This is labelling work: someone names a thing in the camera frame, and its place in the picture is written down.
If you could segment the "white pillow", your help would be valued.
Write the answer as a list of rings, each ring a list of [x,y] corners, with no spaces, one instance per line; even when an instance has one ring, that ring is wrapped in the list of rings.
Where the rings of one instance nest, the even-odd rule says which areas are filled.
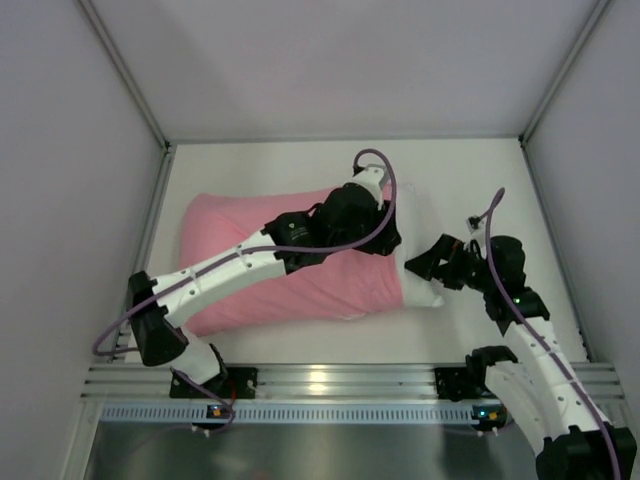
[[[394,259],[402,305],[409,308],[439,308],[444,305],[444,299],[428,273],[430,257],[422,259],[436,241],[425,212],[426,206],[425,198],[413,185],[402,183],[398,187],[395,222],[401,243],[394,250]]]

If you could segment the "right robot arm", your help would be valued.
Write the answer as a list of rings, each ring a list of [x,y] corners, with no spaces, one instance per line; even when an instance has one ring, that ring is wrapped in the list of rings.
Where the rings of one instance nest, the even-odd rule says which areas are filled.
[[[540,479],[629,479],[637,443],[596,406],[562,353],[550,313],[527,286],[519,240],[494,236],[482,251],[442,235],[406,261],[408,271],[444,288],[479,292],[503,342],[465,358],[474,387],[500,400],[526,437]]]

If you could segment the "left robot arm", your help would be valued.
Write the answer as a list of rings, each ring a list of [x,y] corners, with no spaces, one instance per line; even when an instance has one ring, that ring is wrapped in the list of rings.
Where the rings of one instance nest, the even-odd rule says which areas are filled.
[[[227,370],[216,347],[188,330],[206,307],[265,280],[291,275],[346,250],[388,255],[396,178],[388,167],[358,167],[353,178],[308,210],[285,212],[221,254],[170,274],[128,280],[127,318],[141,361],[166,366],[196,389],[216,391]]]

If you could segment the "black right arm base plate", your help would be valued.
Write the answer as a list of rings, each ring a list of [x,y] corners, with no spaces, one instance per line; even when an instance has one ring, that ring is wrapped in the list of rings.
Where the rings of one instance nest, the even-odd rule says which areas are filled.
[[[466,367],[437,367],[434,376],[440,400],[459,402],[494,398],[480,377]]]

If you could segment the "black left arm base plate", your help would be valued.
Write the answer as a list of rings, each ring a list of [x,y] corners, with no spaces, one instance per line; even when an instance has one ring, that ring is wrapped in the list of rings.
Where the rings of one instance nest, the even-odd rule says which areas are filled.
[[[203,389],[215,394],[223,400],[248,400],[256,398],[259,370],[255,367],[228,367],[225,380],[211,380]],[[211,397],[186,380],[173,373],[170,383],[169,397],[173,399],[209,399]]]

